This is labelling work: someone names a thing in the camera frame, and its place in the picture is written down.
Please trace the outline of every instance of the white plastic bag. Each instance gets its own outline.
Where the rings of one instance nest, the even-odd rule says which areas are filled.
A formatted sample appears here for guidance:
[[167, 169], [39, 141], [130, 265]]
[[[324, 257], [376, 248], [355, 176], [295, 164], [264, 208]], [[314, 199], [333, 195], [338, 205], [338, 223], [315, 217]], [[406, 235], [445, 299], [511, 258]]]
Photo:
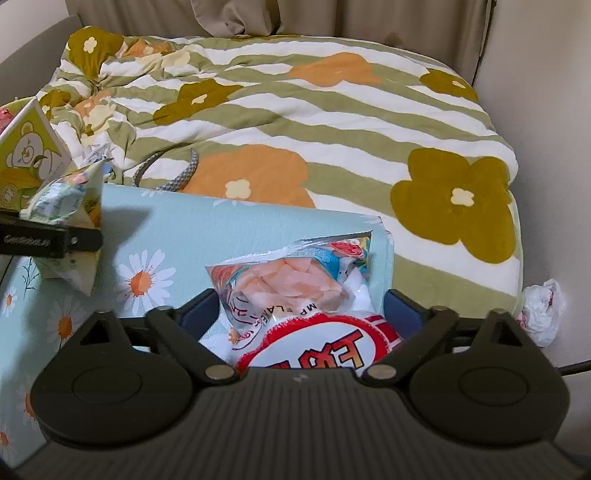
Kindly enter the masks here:
[[360, 375], [390, 353], [401, 339], [369, 296], [370, 241], [370, 232], [302, 240], [207, 267], [230, 323], [228, 348], [216, 354], [228, 351], [224, 360], [239, 372], [348, 367]]
[[521, 324], [537, 346], [548, 346], [556, 338], [560, 316], [566, 309], [560, 286], [551, 278], [542, 286], [527, 287], [524, 294]]

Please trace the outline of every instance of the screw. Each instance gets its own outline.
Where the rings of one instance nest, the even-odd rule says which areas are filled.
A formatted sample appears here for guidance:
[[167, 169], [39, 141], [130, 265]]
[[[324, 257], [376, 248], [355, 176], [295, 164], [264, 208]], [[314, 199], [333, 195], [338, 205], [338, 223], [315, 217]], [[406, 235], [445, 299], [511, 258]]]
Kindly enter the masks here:
[[391, 365], [377, 364], [368, 368], [368, 375], [375, 380], [390, 380], [396, 377], [396, 369]]
[[308, 380], [308, 375], [306, 375], [306, 374], [294, 375], [294, 381], [296, 381], [298, 383], [302, 383], [306, 380]]
[[234, 369], [230, 365], [211, 365], [205, 369], [205, 375], [211, 380], [227, 380], [234, 376]]

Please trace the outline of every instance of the light blue box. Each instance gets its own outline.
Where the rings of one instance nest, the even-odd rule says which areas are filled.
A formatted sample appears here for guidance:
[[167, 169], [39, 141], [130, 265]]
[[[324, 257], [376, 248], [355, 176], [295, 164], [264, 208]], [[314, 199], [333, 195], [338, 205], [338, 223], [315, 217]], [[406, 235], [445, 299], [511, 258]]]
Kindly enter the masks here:
[[[347, 233], [372, 231], [369, 291], [377, 311], [392, 283], [394, 244], [373, 216], [109, 184], [102, 206], [105, 241], [91, 297], [42, 280], [29, 258], [14, 258], [0, 284], [0, 432], [10, 442], [0, 455], [10, 465], [44, 443], [26, 396], [69, 332], [68, 318], [76, 327], [94, 310], [132, 317], [156, 304], [178, 307], [212, 286], [206, 265]], [[222, 331], [217, 323], [205, 337]]]

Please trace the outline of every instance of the floral comforter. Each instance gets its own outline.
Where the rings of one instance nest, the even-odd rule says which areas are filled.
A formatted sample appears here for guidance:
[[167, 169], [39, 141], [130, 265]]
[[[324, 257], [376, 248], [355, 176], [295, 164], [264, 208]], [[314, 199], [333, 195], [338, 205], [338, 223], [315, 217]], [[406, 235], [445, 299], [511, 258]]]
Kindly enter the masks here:
[[[513, 310], [521, 289], [511, 147], [447, 66], [339, 38], [74, 33], [37, 95], [80, 161], [109, 144], [112, 181], [382, 218], [394, 287], [466, 316]], [[373, 222], [368, 216], [368, 223]]]

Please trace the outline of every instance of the beige curtain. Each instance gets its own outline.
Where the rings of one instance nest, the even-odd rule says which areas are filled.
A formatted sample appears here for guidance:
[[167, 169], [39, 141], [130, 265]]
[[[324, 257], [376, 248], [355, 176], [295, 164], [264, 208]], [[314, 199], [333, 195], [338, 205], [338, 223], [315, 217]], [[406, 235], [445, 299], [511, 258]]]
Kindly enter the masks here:
[[440, 60], [472, 82], [492, 0], [66, 0], [122, 35], [296, 33], [372, 40]]
[[209, 37], [189, 0], [66, 0], [83, 25], [128, 36]]
[[214, 37], [302, 34], [372, 40], [474, 78], [491, 0], [191, 0]]

